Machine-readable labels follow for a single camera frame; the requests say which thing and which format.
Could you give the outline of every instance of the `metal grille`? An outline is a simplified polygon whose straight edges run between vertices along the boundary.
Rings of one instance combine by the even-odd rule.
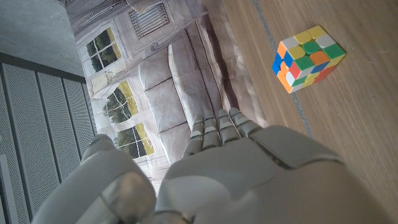
[[[72,123],[75,127],[80,155],[83,155],[94,137],[81,83],[63,80],[69,102]]]
[[[42,101],[33,71],[4,65],[4,79],[34,215],[59,184]]]
[[[9,122],[6,100],[4,98],[4,90],[0,79],[0,154],[7,156],[7,163],[10,171],[12,191],[14,193],[15,203],[17,207],[18,220],[20,224],[29,223],[29,215],[27,213],[25,193],[22,189],[21,173],[18,166],[17,154],[11,133],[11,125]]]
[[[95,120],[94,120],[94,114],[93,114],[93,107],[91,107],[91,100],[90,100],[90,96],[88,94],[88,90],[87,90],[87,85],[85,84],[81,84],[83,86],[83,91],[85,93],[86,96],[86,103],[87,103],[87,108],[88,108],[88,114],[90,116],[91,119],[91,124],[93,126],[93,131],[94,131],[94,135],[97,135],[97,127],[95,126]]]
[[[163,3],[153,6],[141,15],[134,10],[130,12],[130,19],[138,39],[170,23]]]
[[[68,105],[63,92],[61,78],[38,74],[53,139],[55,157],[64,180],[80,163],[79,152],[73,133]]]

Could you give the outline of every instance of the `wooden floor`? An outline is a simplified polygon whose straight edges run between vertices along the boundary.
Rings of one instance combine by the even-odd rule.
[[[268,123],[313,136],[339,153],[398,221],[397,2],[223,3]],[[272,41],[277,46],[317,24],[347,56],[327,79],[288,94],[271,69]]]

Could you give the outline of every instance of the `window pane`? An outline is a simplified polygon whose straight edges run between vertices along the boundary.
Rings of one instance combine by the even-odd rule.
[[[94,46],[94,41],[91,41],[90,43],[88,43],[86,45],[86,47],[87,47],[87,52],[88,52],[89,56],[93,56],[95,53],[97,53],[97,50],[95,49],[95,46]]]
[[[155,153],[154,146],[152,145],[152,143],[149,139],[142,140],[142,143],[144,145],[144,149],[145,149],[147,155],[151,155],[151,154]]]
[[[122,92],[124,97],[127,99],[127,107],[131,115],[138,114],[137,103],[132,95],[131,89],[127,81],[123,81],[118,85],[118,89]]]
[[[111,42],[114,41],[114,36],[113,36],[111,28],[107,28],[106,30],[104,30],[104,32],[102,32],[100,35],[98,35],[97,37],[94,38],[94,41],[95,41],[95,45],[97,46],[98,50],[102,50],[106,46],[111,44]]]
[[[121,147],[136,142],[136,139],[134,137],[134,133],[132,132],[132,128],[129,128],[127,130],[118,132],[113,141],[116,147]]]
[[[128,153],[133,159],[138,158],[137,143],[133,143],[128,146],[120,147],[119,150],[122,150],[122,151]]]
[[[144,129],[144,123],[137,124],[136,125],[136,129],[137,129],[137,132],[138,132],[138,135],[139,135],[140,139],[148,138],[148,135],[147,135],[147,133],[145,132],[145,129]]]
[[[86,75],[88,77],[90,77],[91,75],[93,75],[94,73],[100,71],[102,69],[102,65],[100,62],[100,59],[98,58],[97,55],[95,55],[94,57],[92,57],[90,60],[87,60],[84,64],[83,64],[85,70],[86,70]]]
[[[116,88],[113,93],[114,93],[115,97],[118,99],[118,101],[120,102],[120,104],[123,105],[126,102],[126,97],[124,96],[124,94],[122,93],[122,91],[119,88]]]
[[[136,140],[137,140],[137,141],[140,141],[140,140],[141,140],[141,137],[138,135],[138,132],[137,132],[136,127],[135,127],[135,126],[132,127],[132,130],[134,131],[134,134],[136,135]]]
[[[137,145],[138,145],[138,153],[139,153],[139,156],[140,156],[140,157],[141,157],[141,156],[146,156],[147,153],[146,153],[146,151],[145,151],[145,149],[144,149],[144,145],[143,145],[142,141],[137,142]]]
[[[107,99],[106,106],[103,108],[104,111],[111,111],[121,106],[113,93]]]
[[[108,65],[117,61],[117,59],[121,58],[122,56],[118,49],[118,45],[115,43],[112,46],[109,46],[104,51],[100,52],[99,57],[101,57],[104,67],[107,67]]]
[[[131,114],[129,114],[128,111],[123,110],[123,107],[108,111],[108,114],[111,118],[112,123],[114,124],[127,121],[131,118]]]

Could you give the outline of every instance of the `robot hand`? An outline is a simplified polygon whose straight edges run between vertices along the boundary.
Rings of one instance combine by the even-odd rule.
[[[155,192],[105,135],[33,224],[392,223],[330,149],[232,108],[197,116],[183,158]]]
[[[198,115],[143,223],[391,223],[339,156],[236,108]]]

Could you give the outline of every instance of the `trees through window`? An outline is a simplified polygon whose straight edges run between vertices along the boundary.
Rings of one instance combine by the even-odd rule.
[[[121,82],[106,99],[103,114],[113,124],[121,123],[138,114],[138,108],[127,81]],[[120,131],[113,136],[119,150],[128,153],[133,159],[155,153],[154,147],[145,131],[144,123]]]
[[[127,81],[120,83],[108,96],[103,113],[114,124],[127,121],[138,114],[137,104]]]

